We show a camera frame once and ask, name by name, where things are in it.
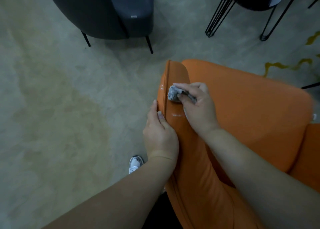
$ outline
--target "gray floor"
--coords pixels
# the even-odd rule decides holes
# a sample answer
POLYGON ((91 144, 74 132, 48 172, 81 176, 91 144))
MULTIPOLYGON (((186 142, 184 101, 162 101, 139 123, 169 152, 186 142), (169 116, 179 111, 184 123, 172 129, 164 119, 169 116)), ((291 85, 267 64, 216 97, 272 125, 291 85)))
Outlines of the gray floor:
MULTIPOLYGON (((81 32, 51 0, 0 0, 0 227, 39 228, 146 158, 142 129, 168 59, 198 58, 297 87, 319 81, 320 2, 296 0, 266 42, 269 12, 235 6, 213 38, 220 0, 155 0, 154 54, 144 39, 105 41, 81 32), (311 58, 298 70, 295 65, 311 58)), ((289 0, 278 6, 276 19, 289 0)), ((310 91, 316 103, 320 89, 310 91)), ((319 112, 316 104, 315 113, 319 112)))

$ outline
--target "gray cloth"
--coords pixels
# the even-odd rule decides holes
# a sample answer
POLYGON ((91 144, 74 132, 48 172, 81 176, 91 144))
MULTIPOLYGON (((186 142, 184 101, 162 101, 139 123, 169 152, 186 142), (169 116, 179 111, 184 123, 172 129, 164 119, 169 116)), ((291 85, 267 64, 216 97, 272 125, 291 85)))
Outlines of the gray cloth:
POLYGON ((181 102, 177 96, 178 94, 187 95, 193 103, 197 102, 197 99, 192 95, 190 95, 187 91, 183 89, 179 89, 176 86, 170 86, 169 92, 168 92, 168 99, 174 102, 181 102))

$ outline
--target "right hand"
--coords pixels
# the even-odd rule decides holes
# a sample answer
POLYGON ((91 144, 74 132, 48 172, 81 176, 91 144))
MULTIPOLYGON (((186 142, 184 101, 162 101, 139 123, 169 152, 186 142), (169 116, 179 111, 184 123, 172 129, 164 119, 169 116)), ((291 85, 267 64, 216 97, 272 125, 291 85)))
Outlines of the right hand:
POLYGON ((220 128, 214 102, 205 83, 174 83, 174 85, 197 98, 197 102, 194 104, 188 96, 178 95, 191 127, 201 138, 205 139, 212 130, 220 128))

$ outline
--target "orange leather chair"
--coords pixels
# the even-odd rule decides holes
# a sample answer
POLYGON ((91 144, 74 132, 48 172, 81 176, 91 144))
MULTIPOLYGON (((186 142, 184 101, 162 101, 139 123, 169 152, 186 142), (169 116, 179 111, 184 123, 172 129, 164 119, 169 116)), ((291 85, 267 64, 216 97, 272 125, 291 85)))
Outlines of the orange leather chair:
POLYGON ((166 190, 183 228, 263 228, 190 127, 182 104, 167 99, 173 83, 192 82, 207 84, 222 128, 320 192, 320 124, 310 124, 313 102, 305 91, 206 61, 168 61, 158 103, 179 138, 178 163, 166 190))

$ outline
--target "white sneaker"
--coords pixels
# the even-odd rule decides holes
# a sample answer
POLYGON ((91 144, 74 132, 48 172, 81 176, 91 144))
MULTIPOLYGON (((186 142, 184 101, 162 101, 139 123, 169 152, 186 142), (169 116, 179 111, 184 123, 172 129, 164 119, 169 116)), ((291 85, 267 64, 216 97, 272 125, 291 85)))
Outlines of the white sneaker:
POLYGON ((137 170, 144 164, 142 157, 140 156, 133 156, 129 162, 129 174, 137 170))

